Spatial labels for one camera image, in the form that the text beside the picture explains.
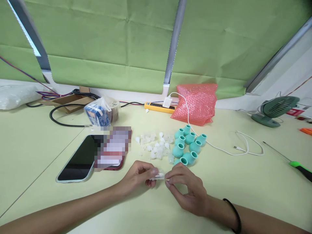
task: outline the pink bubble wrap bag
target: pink bubble wrap bag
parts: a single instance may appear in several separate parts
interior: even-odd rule
[[[215,92],[217,84],[183,84],[177,85],[177,93],[183,95],[188,104],[189,123],[197,126],[204,126],[211,123],[215,115]],[[172,119],[188,122],[188,110],[185,100],[179,95],[179,103],[171,115]]]

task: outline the green screwdriver handle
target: green screwdriver handle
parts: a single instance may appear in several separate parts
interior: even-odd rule
[[[300,162],[290,162],[289,165],[298,169],[308,180],[312,182],[312,172],[300,164]]]

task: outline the power strip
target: power strip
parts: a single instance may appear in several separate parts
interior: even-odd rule
[[[170,106],[169,108],[163,107],[161,104],[156,104],[156,103],[151,103],[151,102],[146,102],[144,104],[145,109],[149,109],[151,111],[160,111],[160,112],[165,112],[172,114],[176,109],[175,106]]]

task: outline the green vase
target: green vase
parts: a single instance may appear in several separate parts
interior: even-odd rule
[[[189,145],[189,151],[190,152],[195,151],[197,154],[199,154],[201,151],[201,145],[202,145],[201,142],[199,140],[196,140],[195,142]]]
[[[188,162],[188,160],[186,158],[181,157],[181,158],[176,159],[175,162],[173,163],[173,165],[175,166],[178,163],[183,163],[183,165],[186,166],[189,162]]]
[[[178,139],[179,136],[183,136],[184,135],[184,130],[182,128],[180,128],[176,133],[175,133],[175,139]]]
[[[184,145],[184,143],[185,143],[185,137],[184,136],[179,136],[179,138],[175,140],[175,146],[177,146],[179,143]]]
[[[199,140],[202,143],[201,146],[204,147],[206,144],[206,139],[207,136],[205,134],[201,134],[200,136],[196,137],[195,140]]]
[[[188,165],[193,165],[195,162],[195,159],[198,158],[198,155],[196,152],[192,151],[190,153],[183,154],[183,158],[186,158],[188,161]]]
[[[184,150],[184,145],[182,143],[179,143],[177,146],[175,146],[172,149],[172,154],[176,158],[181,158],[183,156],[183,150]]]
[[[190,133],[185,137],[185,144],[189,145],[195,141],[195,133]]]
[[[188,134],[189,134],[189,132],[190,132],[190,130],[191,130],[191,126],[190,125],[186,125],[184,128],[183,128],[183,130],[184,130],[184,136],[187,136]]]

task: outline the hand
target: hand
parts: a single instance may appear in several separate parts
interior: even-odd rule
[[[153,178],[158,174],[158,169],[151,163],[135,161],[130,167],[124,178],[118,182],[116,185],[122,196],[128,196],[143,182],[148,187],[155,187],[156,180],[151,181],[149,179]]]
[[[195,176],[185,165],[178,163],[165,175],[166,186],[173,194],[179,205],[197,216],[207,216],[208,195],[202,180]],[[174,186],[184,184],[188,187],[188,194],[181,194]]]

